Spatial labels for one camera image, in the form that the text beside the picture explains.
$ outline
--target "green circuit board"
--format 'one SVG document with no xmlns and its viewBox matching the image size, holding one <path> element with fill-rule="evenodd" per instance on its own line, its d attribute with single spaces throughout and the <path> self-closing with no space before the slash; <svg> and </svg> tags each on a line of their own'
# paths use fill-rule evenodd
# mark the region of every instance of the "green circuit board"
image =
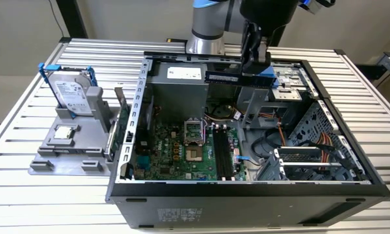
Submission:
<svg viewBox="0 0 390 234">
<path fill-rule="evenodd" d="M 184 144 L 184 125 L 157 125 L 155 128 L 153 153 L 149 170 L 139 169 L 135 177 L 144 180 L 217 180 L 214 143 L 212 129 L 205 129 L 202 146 Z M 238 141 L 237 131 L 229 130 L 228 137 Z M 236 180 L 245 180 L 245 171 L 234 174 Z"/>
</svg>

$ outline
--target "wire bundle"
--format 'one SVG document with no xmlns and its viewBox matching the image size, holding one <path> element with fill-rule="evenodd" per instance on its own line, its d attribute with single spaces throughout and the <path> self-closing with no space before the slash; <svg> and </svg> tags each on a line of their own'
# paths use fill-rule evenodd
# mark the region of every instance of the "wire bundle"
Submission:
<svg viewBox="0 0 390 234">
<path fill-rule="evenodd" d="M 329 145 L 333 146 L 333 141 L 330 136 L 326 133 L 321 133 L 320 139 L 317 141 L 317 144 Z M 321 162 L 326 163 L 329 162 L 330 155 L 321 150 Z"/>
</svg>

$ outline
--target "orange wire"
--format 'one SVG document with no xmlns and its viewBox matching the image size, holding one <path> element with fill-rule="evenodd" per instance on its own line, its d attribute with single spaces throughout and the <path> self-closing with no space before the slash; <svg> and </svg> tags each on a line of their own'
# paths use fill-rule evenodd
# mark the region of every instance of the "orange wire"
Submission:
<svg viewBox="0 0 390 234">
<path fill-rule="evenodd" d="M 281 145 L 286 146 L 286 142 L 285 142 L 285 137 L 284 137 L 284 133 L 281 132 L 281 119 L 278 117 L 278 133 L 280 133 L 280 137 L 281 137 Z"/>
</svg>

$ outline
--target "white label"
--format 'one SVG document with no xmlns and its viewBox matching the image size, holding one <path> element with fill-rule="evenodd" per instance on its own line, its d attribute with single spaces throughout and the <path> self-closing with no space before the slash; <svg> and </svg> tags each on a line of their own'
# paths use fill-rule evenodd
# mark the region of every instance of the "white label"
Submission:
<svg viewBox="0 0 390 234">
<path fill-rule="evenodd" d="M 201 68 L 198 67 L 169 67 L 169 79 L 202 79 Z"/>
<path fill-rule="evenodd" d="M 236 119 L 236 120 L 240 120 L 240 116 L 241 116 L 241 112 L 237 111 L 236 114 L 234 114 L 234 119 Z"/>
<path fill-rule="evenodd" d="M 198 222 L 201 220 L 202 208 L 159 208 L 157 214 L 161 222 Z"/>
<path fill-rule="evenodd" d="M 281 83 L 289 83 L 290 79 L 289 78 L 278 78 Z"/>
<path fill-rule="evenodd" d="M 56 81 L 56 88 L 69 111 L 77 115 L 91 115 L 91 107 L 83 86 L 76 82 Z"/>
</svg>

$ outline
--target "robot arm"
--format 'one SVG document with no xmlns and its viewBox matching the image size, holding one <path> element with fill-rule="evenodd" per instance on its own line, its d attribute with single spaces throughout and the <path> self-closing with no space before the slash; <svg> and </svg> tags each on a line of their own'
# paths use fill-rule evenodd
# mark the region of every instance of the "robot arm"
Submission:
<svg viewBox="0 0 390 234">
<path fill-rule="evenodd" d="M 241 73 L 260 74 L 270 65 L 274 31 L 292 20 L 296 7 L 313 14 L 336 0 L 194 0 L 193 36 L 186 53 L 224 55 L 224 31 L 242 33 Z"/>
</svg>

